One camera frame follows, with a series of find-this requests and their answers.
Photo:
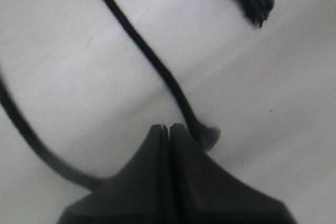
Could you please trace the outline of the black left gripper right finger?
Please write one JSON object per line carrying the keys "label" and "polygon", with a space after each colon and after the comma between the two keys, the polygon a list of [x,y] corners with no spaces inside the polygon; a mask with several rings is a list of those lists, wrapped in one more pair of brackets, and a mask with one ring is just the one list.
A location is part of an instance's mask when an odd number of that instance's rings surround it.
{"label": "black left gripper right finger", "polygon": [[181,223],[296,223],[287,206],[216,164],[183,124],[170,127],[170,161]]}

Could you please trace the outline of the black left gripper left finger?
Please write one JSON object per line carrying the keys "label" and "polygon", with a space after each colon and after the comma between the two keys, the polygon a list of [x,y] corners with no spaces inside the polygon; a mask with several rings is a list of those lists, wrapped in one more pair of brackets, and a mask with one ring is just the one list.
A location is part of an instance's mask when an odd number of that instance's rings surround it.
{"label": "black left gripper left finger", "polygon": [[112,178],[68,206],[58,223],[162,223],[166,126],[151,126],[140,148]]}

